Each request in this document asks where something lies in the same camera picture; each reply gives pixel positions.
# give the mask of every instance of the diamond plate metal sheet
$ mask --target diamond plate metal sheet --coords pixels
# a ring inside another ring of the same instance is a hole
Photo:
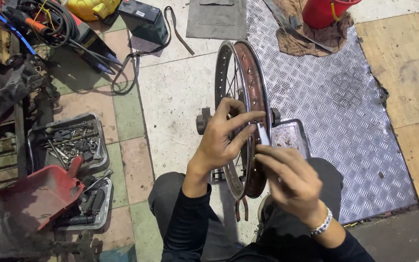
[[[344,175],[340,223],[417,202],[386,110],[380,103],[355,27],[327,57],[279,52],[276,20],[263,0],[247,1],[247,32],[264,70],[271,106],[299,118],[311,156]]]

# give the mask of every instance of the wooden floor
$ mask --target wooden floor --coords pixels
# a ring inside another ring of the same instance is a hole
[[[419,198],[419,13],[355,25]]]

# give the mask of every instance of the black sleeve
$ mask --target black sleeve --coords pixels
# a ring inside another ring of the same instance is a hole
[[[321,246],[324,262],[374,262],[374,259],[358,243],[357,239],[346,230],[344,242],[336,248]]]
[[[162,262],[200,261],[208,232],[210,195],[209,184],[206,194],[198,198],[185,196],[181,188],[164,236]]]

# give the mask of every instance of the shoe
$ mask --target shoe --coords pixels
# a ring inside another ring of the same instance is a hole
[[[271,194],[266,195],[263,199],[261,199],[260,206],[258,207],[258,229],[255,230],[255,235],[251,239],[252,243],[258,242],[260,239],[261,233],[265,228],[267,217],[265,216],[265,212],[263,212],[263,207],[265,205],[270,205],[272,202]]]

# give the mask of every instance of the wheel rim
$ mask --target wheel rim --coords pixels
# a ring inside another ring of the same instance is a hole
[[[266,116],[259,121],[265,126],[271,140],[271,111],[263,72],[248,41],[237,41],[235,44],[224,41],[219,48],[215,77],[216,108],[224,97],[242,101],[247,112],[265,111]],[[240,130],[241,128],[231,134],[230,139]],[[253,135],[243,146],[236,160],[224,166],[226,181],[235,199],[242,199],[245,195],[256,198],[265,188],[266,178],[262,172],[257,171],[257,164],[253,161],[254,147],[258,142],[258,135]]]

